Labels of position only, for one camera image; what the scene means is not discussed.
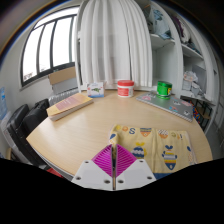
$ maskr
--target window frame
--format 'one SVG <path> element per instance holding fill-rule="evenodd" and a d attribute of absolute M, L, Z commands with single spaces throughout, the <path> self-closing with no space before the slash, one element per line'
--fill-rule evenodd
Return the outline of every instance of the window frame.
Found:
<path fill-rule="evenodd" d="M 77 7 L 80 7 L 80 6 L 71 6 L 71 7 L 67 7 L 67 8 L 63 8 L 63 9 L 60 9 L 60 10 L 57 10 L 55 12 L 52 12 L 46 16 L 49 16 L 51 14 L 54 14 L 56 12 L 59 12 L 59 11 L 62 11 L 62 10 L 66 10 L 66 9 L 69 9 L 69 8 L 77 8 Z M 22 55 L 21 55 L 21 64 L 20 64 L 20 82 L 21 82 L 21 87 L 25 87 L 27 86 L 28 84 L 31 84 L 32 82 L 42 78 L 42 77 L 45 77 L 47 75 L 49 75 L 50 73 L 53 73 L 53 72 L 56 72 L 56 71 L 59 71 L 59 70 L 63 70 L 63 69 L 66 69 L 66 68 L 70 68 L 70 67 L 74 67 L 75 66 L 75 62 L 72 62 L 72 28 L 73 28 L 73 25 L 74 25 L 74 18 L 77 16 L 77 13 L 76 14 L 70 14 L 70 15 L 66 15 L 66 16 L 61 16 L 61 17 L 58 17 L 58 18 L 55 18 L 53 20 L 50 20 L 48 22 L 45 22 L 39 26 L 36 26 L 36 24 L 40 21 L 37 21 L 35 23 L 35 25 L 33 26 L 32 30 L 30 31 L 26 41 L 25 41 L 25 44 L 23 46 L 23 50 L 22 50 Z M 69 62 L 68 63 L 65 63 L 65 64 L 61 64 L 61 65 L 57 65 L 57 66 L 54 66 L 53 65 L 53 40 L 54 40 L 54 33 L 55 33 L 55 28 L 56 28 L 56 25 L 57 25 L 57 22 L 58 20 L 61 20 L 61 19 L 65 19 L 65 18 L 71 18 L 71 23 L 70 23 L 70 30 L 69 30 L 69 44 L 68 44 L 68 48 L 69 48 Z M 52 29 L 52 33 L 51 33 L 51 37 L 50 37 L 50 68 L 49 69 L 46 69 L 42 72 L 40 72 L 40 66 L 39 66 L 39 54 L 40 54 L 40 44 L 41 44 L 41 39 L 42 39 L 42 36 L 43 36 L 43 33 L 44 33 L 44 30 L 45 30 L 45 27 L 47 24 L 49 23 L 52 23 L 54 22 L 54 26 L 53 26 L 53 29 Z M 38 44 L 37 44 L 37 57 L 36 57 L 36 69 L 37 69 L 37 75 L 35 75 L 34 77 L 31 77 L 29 78 L 28 80 L 24 81 L 23 80 L 23 61 L 24 61 L 24 53 L 25 53 L 25 49 L 26 49 L 26 46 L 27 46 L 27 43 L 28 43 L 28 40 L 30 38 L 30 35 L 31 33 L 38 29 L 39 27 L 43 26 L 43 29 L 40 33 L 40 36 L 39 36 L 39 39 L 38 39 Z"/>

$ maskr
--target book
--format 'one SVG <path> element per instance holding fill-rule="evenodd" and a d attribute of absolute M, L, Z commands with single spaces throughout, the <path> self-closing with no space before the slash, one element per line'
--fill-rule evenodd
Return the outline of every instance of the book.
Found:
<path fill-rule="evenodd" d="M 155 92 L 149 91 L 148 93 L 136 97 L 136 100 L 165 110 L 189 122 L 193 121 L 192 105 L 174 96 L 171 96 L 169 99 L 161 99 L 157 97 Z"/>
<path fill-rule="evenodd" d="M 76 93 L 47 109 L 48 117 L 52 120 L 58 120 L 68 114 L 93 103 L 93 99 L 81 93 Z"/>

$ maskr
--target wooden table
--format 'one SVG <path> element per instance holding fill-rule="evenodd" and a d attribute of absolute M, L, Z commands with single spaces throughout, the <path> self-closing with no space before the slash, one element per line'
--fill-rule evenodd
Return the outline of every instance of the wooden table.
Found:
<path fill-rule="evenodd" d="M 204 132 L 195 119 L 188 122 L 171 113 L 136 100 L 121 98 L 116 90 L 106 90 L 104 98 L 58 120 L 45 119 L 27 141 L 54 169 L 72 179 L 83 160 L 92 159 L 109 144 L 114 124 L 187 131 L 198 163 L 213 160 Z"/>

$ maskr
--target pink triangle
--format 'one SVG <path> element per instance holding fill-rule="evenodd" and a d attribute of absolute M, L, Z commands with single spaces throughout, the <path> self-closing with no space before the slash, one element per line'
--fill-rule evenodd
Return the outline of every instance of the pink triangle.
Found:
<path fill-rule="evenodd" d="M 116 177 L 123 173 L 137 159 L 127 149 L 117 144 Z"/>
<path fill-rule="evenodd" d="M 109 176 L 113 177 L 112 145 L 108 145 L 102 149 L 92 158 L 92 161 Z"/>

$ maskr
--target white curtain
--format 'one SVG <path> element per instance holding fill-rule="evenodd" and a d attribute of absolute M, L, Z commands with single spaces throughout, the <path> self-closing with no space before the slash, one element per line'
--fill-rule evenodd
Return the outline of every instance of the white curtain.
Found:
<path fill-rule="evenodd" d="M 152 86 L 152 52 L 144 14 L 134 0 L 89 0 L 81 18 L 83 84 L 132 79 Z"/>

